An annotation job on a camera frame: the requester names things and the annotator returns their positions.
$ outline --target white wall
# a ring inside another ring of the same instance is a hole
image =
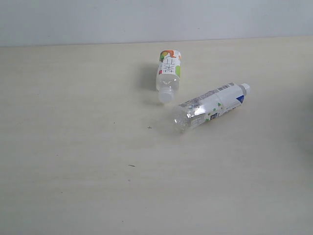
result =
[[[313,34],[313,0],[0,0],[0,46]]]

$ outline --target bottle cap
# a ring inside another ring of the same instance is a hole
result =
[[[247,83],[243,83],[241,85],[245,88],[246,94],[249,94],[250,93],[250,86]]]
[[[170,103],[174,100],[174,91],[171,88],[163,87],[158,92],[158,99],[163,104]]]

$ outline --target clear plastic bottle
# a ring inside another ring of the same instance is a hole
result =
[[[156,75],[156,90],[162,103],[174,100],[179,89],[181,54],[177,50],[164,50],[161,52]]]
[[[240,106],[249,92],[250,86],[246,83],[229,83],[177,105],[173,109],[175,129],[183,132],[215,119]]]

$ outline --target white label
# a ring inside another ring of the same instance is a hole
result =
[[[160,55],[158,74],[172,74],[180,78],[181,54],[178,50],[164,50]]]

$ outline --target table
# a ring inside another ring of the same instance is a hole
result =
[[[241,107],[173,130],[174,105],[229,82]],[[313,37],[3,47],[0,107],[1,234],[312,234]]]

